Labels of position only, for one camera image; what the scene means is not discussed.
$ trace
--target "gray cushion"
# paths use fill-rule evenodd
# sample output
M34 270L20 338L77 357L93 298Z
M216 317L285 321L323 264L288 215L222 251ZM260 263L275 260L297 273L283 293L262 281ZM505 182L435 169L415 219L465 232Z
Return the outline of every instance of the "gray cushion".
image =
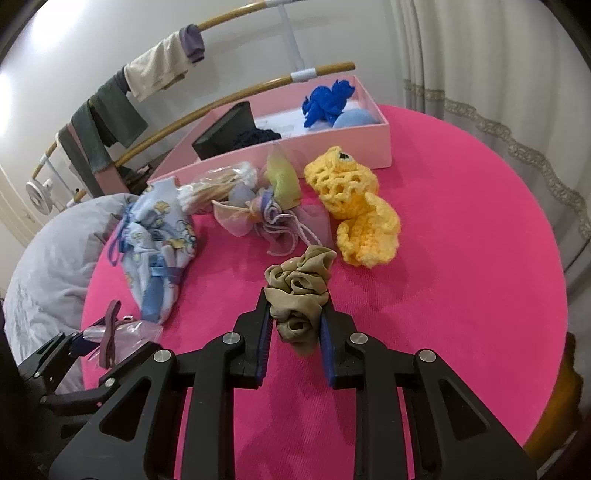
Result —
M76 205L46 224L27 247L4 302L5 331L17 364L58 333L80 329L96 262L125 207L136 200L120 193ZM58 391L81 387L78 367Z

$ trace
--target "blue ribbon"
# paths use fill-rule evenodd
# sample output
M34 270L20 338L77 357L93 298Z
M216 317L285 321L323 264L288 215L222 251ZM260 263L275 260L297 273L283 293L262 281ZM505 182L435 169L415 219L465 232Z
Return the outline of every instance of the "blue ribbon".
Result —
M130 249L130 245L125 240L125 228L129 225L132 221L133 215L131 214L131 209L134 206L134 203L130 203L127 207L125 207L125 211L123 213L123 217L121 218L121 222L117 227L117 234L115 238L109 245L108 251L108 259L111 265L115 266L119 262L119 254L127 252Z
M168 267L161 254L150 255L150 281L142 300L142 320L158 323L164 301L164 279L179 285L182 268Z

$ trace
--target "cream cloth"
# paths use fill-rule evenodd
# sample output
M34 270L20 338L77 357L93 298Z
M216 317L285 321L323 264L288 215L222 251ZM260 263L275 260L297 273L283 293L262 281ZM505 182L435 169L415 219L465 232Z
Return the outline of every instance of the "cream cloth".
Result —
M173 33L124 67L129 89L140 102L178 81L191 67L178 32Z

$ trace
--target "scrunchie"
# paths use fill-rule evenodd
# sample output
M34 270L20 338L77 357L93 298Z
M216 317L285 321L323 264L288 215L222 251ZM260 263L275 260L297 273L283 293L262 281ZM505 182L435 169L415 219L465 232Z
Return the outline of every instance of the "scrunchie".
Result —
M265 297L277 332L300 356L314 353L322 307L329 301L327 283L336 252L310 245L304 255L265 271Z

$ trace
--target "blue crochet item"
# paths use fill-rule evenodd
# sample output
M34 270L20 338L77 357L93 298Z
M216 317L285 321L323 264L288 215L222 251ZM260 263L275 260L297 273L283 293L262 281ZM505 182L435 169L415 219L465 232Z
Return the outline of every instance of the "blue crochet item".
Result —
M306 97L301 104L301 110L306 117L304 127L310 128L318 120L324 120L332 127L354 92L355 87L347 80L337 80L331 89L325 85L316 87L310 98Z

